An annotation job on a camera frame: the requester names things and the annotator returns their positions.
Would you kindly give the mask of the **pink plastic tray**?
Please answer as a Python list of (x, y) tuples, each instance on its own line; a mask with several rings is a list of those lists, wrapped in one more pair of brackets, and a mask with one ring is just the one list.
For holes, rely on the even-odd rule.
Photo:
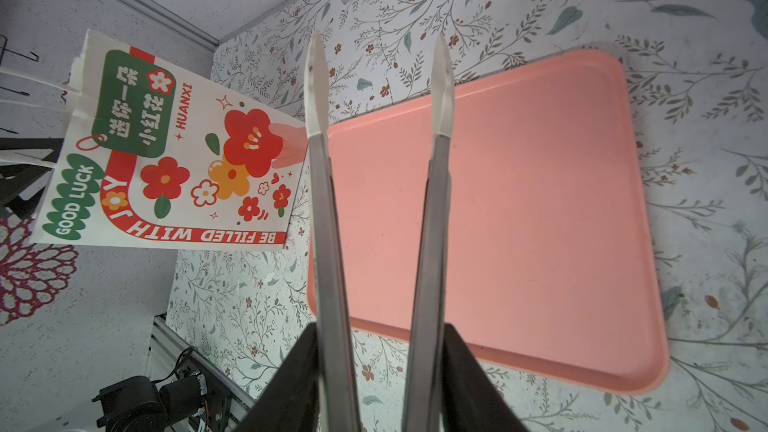
[[(410, 335), (431, 101), (328, 131), (351, 324)], [(621, 63), (581, 50), (456, 89), (446, 320), (483, 361), (621, 395), (669, 368)]]

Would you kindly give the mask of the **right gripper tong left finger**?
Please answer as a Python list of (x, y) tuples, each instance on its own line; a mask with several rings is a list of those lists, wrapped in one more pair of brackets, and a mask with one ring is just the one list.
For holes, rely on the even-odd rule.
[(322, 428), (325, 431), (358, 431), (361, 420), (351, 325), (328, 153), (329, 79), (322, 36), (314, 32), (307, 51), (304, 107)]

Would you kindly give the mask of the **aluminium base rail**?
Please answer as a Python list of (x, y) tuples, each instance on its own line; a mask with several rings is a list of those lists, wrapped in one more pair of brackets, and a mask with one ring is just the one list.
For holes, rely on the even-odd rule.
[(254, 399), (228, 375), (174, 332), (166, 324), (165, 315), (153, 319), (145, 374), (157, 389), (200, 376), (200, 389), (205, 392), (200, 407), (167, 431), (234, 431), (254, 404)]

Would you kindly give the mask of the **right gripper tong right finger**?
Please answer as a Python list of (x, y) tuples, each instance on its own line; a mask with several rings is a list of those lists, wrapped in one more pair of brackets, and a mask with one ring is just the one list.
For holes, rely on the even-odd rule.
[(444, 35), (431, 72), (432, 152), (428, 166), (410, 330), (402, 429), (439, 429), (455, 82)]

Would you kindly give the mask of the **white floral paper bag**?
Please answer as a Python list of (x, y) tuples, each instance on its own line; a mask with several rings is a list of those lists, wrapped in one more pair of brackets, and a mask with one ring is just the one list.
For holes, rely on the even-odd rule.
[(307, 148), (300, 120), (93, 30), (72, 86), (31, 242), (285, 244)]

